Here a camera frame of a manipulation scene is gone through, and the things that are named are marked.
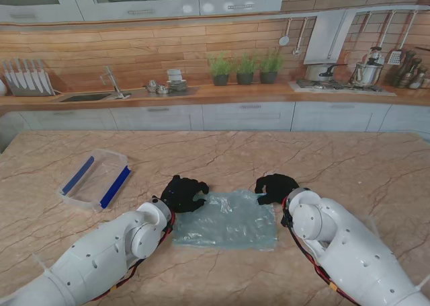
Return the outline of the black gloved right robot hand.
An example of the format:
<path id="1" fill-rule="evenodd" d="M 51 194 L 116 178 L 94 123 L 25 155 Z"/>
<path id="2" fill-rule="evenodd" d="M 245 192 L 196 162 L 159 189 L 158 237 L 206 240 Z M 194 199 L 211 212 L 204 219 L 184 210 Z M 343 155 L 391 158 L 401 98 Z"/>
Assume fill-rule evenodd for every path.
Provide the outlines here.
<path id="1" fill-rule="evenodd" d="M 298 183 L 289 176 L 283 174 L 263 176 L 258 178 L 255 184 L 255 193 L 264 193 L 257 199 L 257 202 L 259 205 L 282 204 L 284 198 L 297 188 L 299 188 Z"/>

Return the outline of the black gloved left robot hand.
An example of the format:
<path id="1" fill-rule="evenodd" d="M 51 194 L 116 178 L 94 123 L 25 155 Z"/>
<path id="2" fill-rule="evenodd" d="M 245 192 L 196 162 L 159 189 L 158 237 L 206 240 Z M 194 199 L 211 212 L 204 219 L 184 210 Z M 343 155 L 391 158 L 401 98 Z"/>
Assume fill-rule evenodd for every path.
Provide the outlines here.
<path id="1" fill-rule="evenodd" d="M 161 200 L 174 213 L 192 213 L 203 207 L 206 202 L 204 198 L 194 200 L 200 192 L 209 193 L 209 186 L 205 182 L 174 175 L 163 190 Z"/>

